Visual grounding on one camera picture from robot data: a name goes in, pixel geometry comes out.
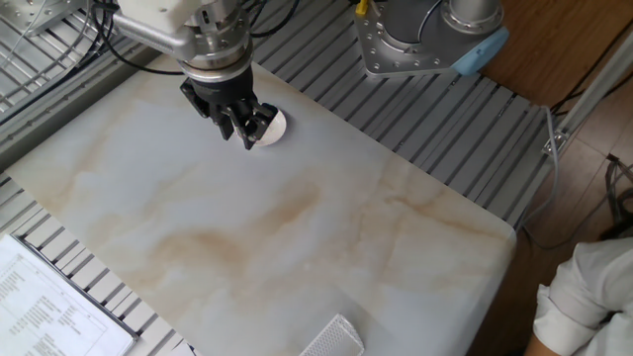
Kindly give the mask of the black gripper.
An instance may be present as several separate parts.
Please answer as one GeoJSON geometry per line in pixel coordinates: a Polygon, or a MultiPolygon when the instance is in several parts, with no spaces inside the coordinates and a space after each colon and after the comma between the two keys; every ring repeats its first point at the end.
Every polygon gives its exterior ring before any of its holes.
{"type": "Polygon", "coordinates": [[[187,78],[180,91],[203,118],[216,124],[224,140],[230,139],[235,128],[244,148],[250,150],[277,115],[276,107],[256,100],[253,81],[249,67],[227,81],[207,83],[187,78]]]}

